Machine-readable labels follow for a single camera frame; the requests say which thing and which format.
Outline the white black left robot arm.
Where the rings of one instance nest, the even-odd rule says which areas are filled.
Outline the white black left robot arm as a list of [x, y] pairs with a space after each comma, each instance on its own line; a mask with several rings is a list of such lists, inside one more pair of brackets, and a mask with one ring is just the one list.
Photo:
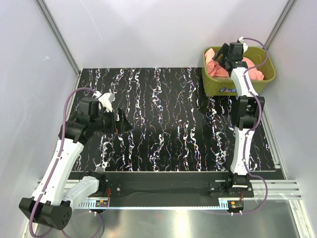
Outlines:
[[92, 194], [106, 193], [105, 175], [94, 171], [82, 175], [69, 191], [64, 189], [75, 161], [94, 134], [123, 134], [132, 129], [121, 108], [117, 110], [118, 119], [115, 118], [113, 101], [112, 93], [83, 98], [76, 115], [61, 126], [55, 153], [42, 181], [31, 197], [23, 197], [19, 202], [19, 209], [30, 223], [63, 230], [81, 202]]

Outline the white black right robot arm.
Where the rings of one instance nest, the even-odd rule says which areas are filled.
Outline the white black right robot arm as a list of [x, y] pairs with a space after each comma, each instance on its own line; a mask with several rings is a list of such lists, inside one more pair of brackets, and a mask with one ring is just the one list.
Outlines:
[[228, 176], [219, 188], [210, 189], [211, 197], [233, 197], [242, 199], [244, 194], [253, 196], [250, 183], [249, 158], [253, 135], [259, 126], [265, 100], [254, 89], [243, 61], [245, 43], [223, 44], [213, 60], [218, 62], [230, 75], [237, 90], [237, 105], [231, 114], [235, 128], [235, 147]]

